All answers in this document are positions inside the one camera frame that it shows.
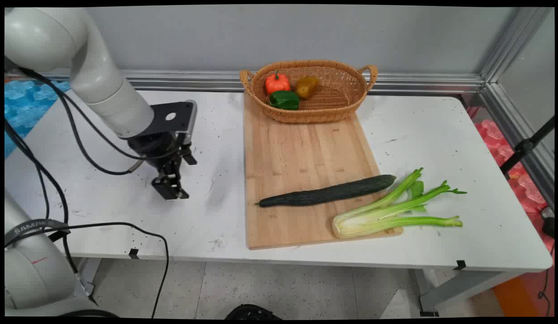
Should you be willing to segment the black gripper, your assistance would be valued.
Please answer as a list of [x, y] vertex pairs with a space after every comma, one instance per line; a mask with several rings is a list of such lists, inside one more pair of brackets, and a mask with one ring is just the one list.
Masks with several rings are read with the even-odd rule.
[[187, 199], [189, 194], [181, 186], [182, 162], [196, 165], [191, 153], [190, 136], [187, 133], [163, 132], [155, 135], [129, 138], [127, 145], [147, 163], [158, 170], [152, 187], [166, 200]]

